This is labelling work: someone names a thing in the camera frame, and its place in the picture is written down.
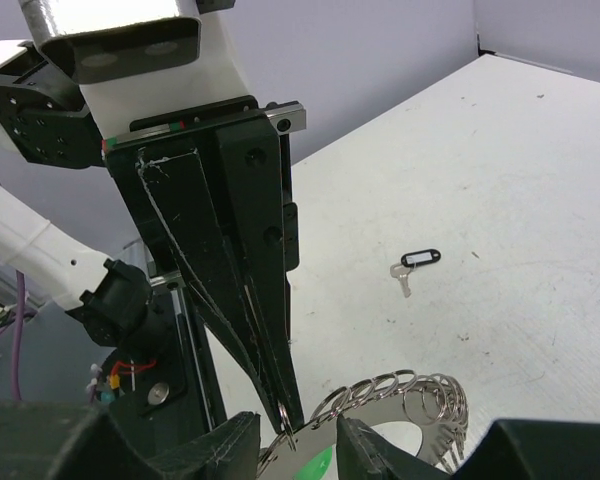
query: white tabletop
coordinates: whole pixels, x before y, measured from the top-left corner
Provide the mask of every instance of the white tabletop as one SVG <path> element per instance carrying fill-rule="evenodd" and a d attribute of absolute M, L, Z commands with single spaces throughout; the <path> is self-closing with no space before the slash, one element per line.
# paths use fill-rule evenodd
<path fill-rule="evenodd" d="M 293 175 L 308 415 L 340 385 L 412 368 L 462 383 L 469 450 L 497 418 L 600 421 L 600 84 L 485 56 Z M 405 299 L 389 267 L 428 248 L 442 260 Z M 229 413 L 259 409 L 216 356 Z"/>

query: gray wall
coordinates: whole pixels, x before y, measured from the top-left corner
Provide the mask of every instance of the gray wall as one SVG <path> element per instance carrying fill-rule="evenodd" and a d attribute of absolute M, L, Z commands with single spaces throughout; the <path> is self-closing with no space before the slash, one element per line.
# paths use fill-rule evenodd
<path fill-rule="evenodd" d="M 476 0 L 481 47 L 600 82 L 600 0 Z"/>
<path fill-rule="evenodd" d="M 299 160 L 476 58 L 472 0 L 238 0 L 227 13 L 261 102 L 299 100 Z"/>

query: metal key ring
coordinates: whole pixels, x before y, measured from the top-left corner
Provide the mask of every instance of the metal key ring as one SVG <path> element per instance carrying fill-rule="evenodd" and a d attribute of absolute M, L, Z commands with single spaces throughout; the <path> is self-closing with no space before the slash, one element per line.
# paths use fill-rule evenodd
<path fill-rule="evenodd" d="M 369 400 L 369 397 L 371 397 L 371 395 L 373 395 L 375 390 L 376 390 L 376 382 L 374 381 L 373 378 L 368 378 L 368 379 L 365 379 L 365 380 L 362 380 L 362 381 L 356 383 L 355 385 L 353 385 L 351 387 L 351 399 L 345 405 L 345 408 L 346 409 L 358 408 L 358 407 L 361 407 L 362 405 L 365 405 L 367 403 L 367 401 Z"/>
<path fill-rule="evenodd" d="M 289 448 L 296 451 L 296 442 L 293 438 L 293 428 L 291 427 L 291 421 L 289 420 L 289 414 L 287 413 L 287 408 L 282 405 L 282 403 L 278 402 L 278 411 L 280 412 L 280 419 L 282 420 L 282 430 L 287 437 L 287 442 L 289 443 Z"/>
<path fill-rule="evenodd" d="M 431 415 L 429 415 L 429 412 L 427 411 L 427 405 L 426 405 L 426 401 L 424 398 L 425 393 L 427 393 L 427 389 L 423 388 L 421 390 L 421 396 L 422 396 L 422 408 L 424 410 L 424 414 L 425 416 L 431 421 L 431 423 L 429 423 L 429 425 L 434 425 L 437 422 L 440 421 L 440 419 L 442 419 L 442 417 L 444 417 L 444 414 L 447 412 L 448 410 L 448 402 L 447 402 L 447 394 L 444 391 L 444 387 L 442 386 L 442 383 L 440 383 L 440 381 L 431 376 L 431 375 L 426 375 L 424 377 L 420 377 L 421 380 L 424 381 L 430 381 L 435 383 L 438 386 L 437 389 L 437 394 L 436 394 L 436 400 L 439 398 L 439 395 L 442 394 L 443 398 L 444 398 L 444 403 L 442 405 L 438 405 L 438 407 L 440 408 L 440 412 L 438 412 L 438 414 L 435 417 L 431 417 Z"/>
<path fill-rule="evenodd" d="M 388 396 L 392 395 L 395 392 L 396 388 L 398 388 L 398 383 L 400 382 L 400 379 L 395 373 L 386 373 L 384 375 L 380 375 L 378 377 L 373 378 L 373 381 L 376 382 L 376 388 L 378 387 L 378 385 L 382 385 L 384 382 L 391 379 L 393 379 L 393 383 L 391 385 L 384 389 L 376 390 L 376 398 L 378 400 L 387 398 Z"/>
<path fill-rule="evenodd" d="M 325 398 L 320 403 L 320 405 L 318 405 L 318 407 L 313 412 L 313 415 L 311 415 L 311 421 L 314 422 L 312 428 L 320 428 L 320 426 L 324 422 L 336 418 L 338 415 L 340 415 L 340 411 L 344 409 L 345 405 L 349 401 L 350 394 L 351 389 L 349 387 L 340 387 L 337 390 L 331 392 L 329 396 Z M 327 412 L 321 413 L 329 404 L 331 404 L 331 409 Z"/>
<path fill-rule="evenodd" d="M 434 373 L 431 376 L 439 379 L 443 386 L 448 386 L 453 391 L 452 398 L 456 399 L 456 401 L 453 402 L 453 416 L 462 415 L 466 406 L 466 396 L 458 381 L 453 377 L 441 373 Z"/>
<path fill-rule="evenodd" d="M 398 377 L 398 379 L 400 379 L 401 375 L 412 376 L 411 380 L 409 380 L 408 382 L 398 383 L 398 388 L 396 389 L 396 392 L 400 394 L 404 393 L 406 390 L 411 390 L 411 388 L 413 388 L 413 386 L 418 381 L 418 374 L 413 370 L 398 370 L 395 374 Z"/>

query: black key tag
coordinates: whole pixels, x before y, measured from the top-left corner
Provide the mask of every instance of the black key tag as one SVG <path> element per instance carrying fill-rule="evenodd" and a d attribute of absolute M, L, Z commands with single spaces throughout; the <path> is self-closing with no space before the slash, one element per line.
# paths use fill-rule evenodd
<path fill-rule="evenodd" d="M 436 263 L 442 258 L 442 254 L 432 248 L 430 250 L 422 250 L 420 252 L 407 253 L 402 256 L 400 263 L 407 268 L 416 268 L 423 265 Z"/>

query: key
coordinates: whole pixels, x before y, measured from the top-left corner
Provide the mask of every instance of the key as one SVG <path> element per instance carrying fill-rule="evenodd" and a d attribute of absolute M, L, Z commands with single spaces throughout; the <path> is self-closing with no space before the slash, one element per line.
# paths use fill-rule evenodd
<path fill-rule="evenodd" d="M 413 268 L 407 268 L 402 263 L 396 263 L 391 266 L 390 273 L 393 278 L 397 278 L 402 287 L 402 293 L 404 298 L 411 296 L 411 289 L 409 288 L 409 274 L 413 272 Z"/>

